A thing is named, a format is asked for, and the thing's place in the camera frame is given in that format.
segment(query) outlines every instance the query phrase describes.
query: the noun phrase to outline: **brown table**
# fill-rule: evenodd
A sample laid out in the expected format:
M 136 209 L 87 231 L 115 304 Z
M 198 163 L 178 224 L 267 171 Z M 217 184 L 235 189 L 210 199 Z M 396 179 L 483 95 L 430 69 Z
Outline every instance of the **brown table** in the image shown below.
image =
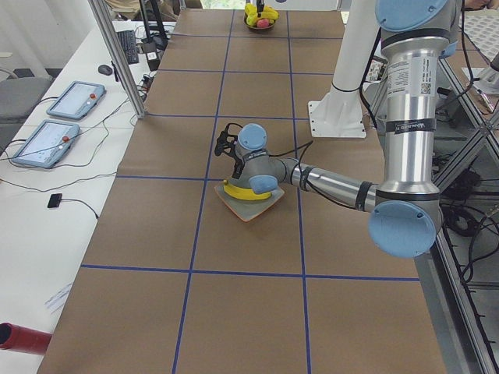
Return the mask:
M 228 122 L 274 153 L 307 142 L 329 91 L 339 12 L 182 11 L 40 374 L 445 372 L 414 263 L 370 240 L 367 213 L 283 185 L 243 223 L 214 187 Z M 304 162 L 381 181 L 376 131 L 315 139 Z

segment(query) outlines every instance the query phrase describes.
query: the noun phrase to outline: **table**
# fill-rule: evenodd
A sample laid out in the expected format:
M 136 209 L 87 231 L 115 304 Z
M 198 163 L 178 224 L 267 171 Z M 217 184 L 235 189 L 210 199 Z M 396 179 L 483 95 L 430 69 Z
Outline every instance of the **table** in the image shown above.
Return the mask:
M 266 34 L 242 18 L 182 11 L 40 374 L 445 372 L 414 263 L 375 248 L 367 215 L 284 185 L 244 224 L 216 197 L 227 122 L 264 125 L 275 153 L 310 139 L 344 30 L 338 12 Z M 366 131 L 304 162 L 379 182 Z
M 115 23 L 116 30 L 135 30 L 138 26 L 139 23 L 132 22 Z M 103 76 L 97 72 L 99 65 L 109 65 L 109 62 L 109 53 L 101 33 L 98 28 L 94 28 L 45 94 L 45 97 L 58 96 L 73 80 L 105 85 L 107 93 L 101 103 L 78 122 L 82 132 L 93 129 L 82 135 L 61 161 L 63 164 L 85 164 L 108 132 L 107 139 L 91 164 L 84 168 L 30 170 L 14 168 L 7 161 L 0 161 L 3 179 L 45 190 L 77 179 L 109 175 L 116 171 L 132 135 L 135 120 L 131 105 L 125 103 L 106 120 L 107 129 L 102 124 L 97 125 L 127 99 L 114 76 Z M 140 63 L 130 68 L 137 82 L 141 81 L 143 74 L 149 73 L 143 55 L 140 55 Z M 51 102 L 45 101 L 35 108 L 16 139 L 26 139 L 43 119 L 48 118 L 45 111 Z M 9 154 L 13 155 L 15 149 L 16 146 L 11 146 Z M 113 180 L 114 175 L 103 176 L 43 193 L 0 182 L 1 322 L 48 332 L 54 330 L 61 309 L 50 313 L 44 303 L 73 282 L 97 220 L 81 203 L 62 202 L 57 210 L 49 210 L 48 199 L 51 193 L 61 192 L 63 199 L 81 199 L 100 213 Z M 39 356 L 0 351 L 0 372 L 34 373 L 40 362 Z

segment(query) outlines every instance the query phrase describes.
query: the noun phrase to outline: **black mouse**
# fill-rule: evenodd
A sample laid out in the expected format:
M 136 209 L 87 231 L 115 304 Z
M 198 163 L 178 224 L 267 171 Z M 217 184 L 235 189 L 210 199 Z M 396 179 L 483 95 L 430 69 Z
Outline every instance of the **black mouse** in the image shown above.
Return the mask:
M 111 66 L 108 66 L 108 65 L 100 65 L 98 68 L 97 68 L 97 71 L 100 73 L 100 74 L 104 74 L 105 76 L 110 76 L 112 74 L 112 67 Z

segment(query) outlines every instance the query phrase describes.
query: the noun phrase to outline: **white desk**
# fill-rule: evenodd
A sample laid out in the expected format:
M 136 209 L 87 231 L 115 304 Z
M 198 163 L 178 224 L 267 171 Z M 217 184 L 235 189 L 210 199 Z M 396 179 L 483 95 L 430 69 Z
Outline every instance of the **white desk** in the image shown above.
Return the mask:
M 136 25 L 117 22 L 115 28 L 135 30 Z M 115 82 L 113 75 L 104 76 L 97 72 L 99 65 L 109 65 L 110 60 L 101 32 L 98 28 L 93 29 L 45 95 L 58 96 L 73 80 L 104 84 L 107 93 L 101 103 L 78 122 L 82 131 L 95 126 L 127 98 L 121 83 Z M 149 72 L 143 55 L 140 55 L 140 63 L 130 65 L 130 69 L 137 83 L 144 73 Z M 43 119 L 49 118 L 45 111 L 51 102 L 38 105 L 15 139 L 26 139 Z M 0 175 L 6 181 L 44 190 L 79 178 L 113 173 L 132 135 L 130 120 L 135 120 L 133 115 L 132 106 L 126 103 L 106 120 L 109 136 L 87 167 L 23 169 L 13 167 L 8 161 L 0 161 Z M 74 143 L 61 164 L 85 164 L 105 135 L 102 124 L 91 129 Z M 18 146 L 9 147 L 9 155 L 12 156 Z M 49 210 L 48 199 L 52 193 L 61 192 L 63 199 L 81 199 L 100 213 L 113 180 L 114 176 L 96 178 L 43 193 L 0 182 L 0 323 L 54 331 L 62 308 L 51 314 L 44 303 L 73 282 L 97 220 L 82 203 L 62 202 L 58 209 Z M 0 351 L 1 373 L 35 373 L 40 363 L 41 356 Z

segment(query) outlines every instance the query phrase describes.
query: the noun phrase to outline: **keyboard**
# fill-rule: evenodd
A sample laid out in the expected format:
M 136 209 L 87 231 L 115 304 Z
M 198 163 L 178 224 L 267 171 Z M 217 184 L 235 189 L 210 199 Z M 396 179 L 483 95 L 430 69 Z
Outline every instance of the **keyboard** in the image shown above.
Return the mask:
M 135 31 L 118 31 L 117 34 L 119 43 L 122 45 L 122 49 L 125 52 L 126 61 L 129 63 L 129 65 L 139 63 L 139 54 L 137 53 L 137 47 L 135 43 Z

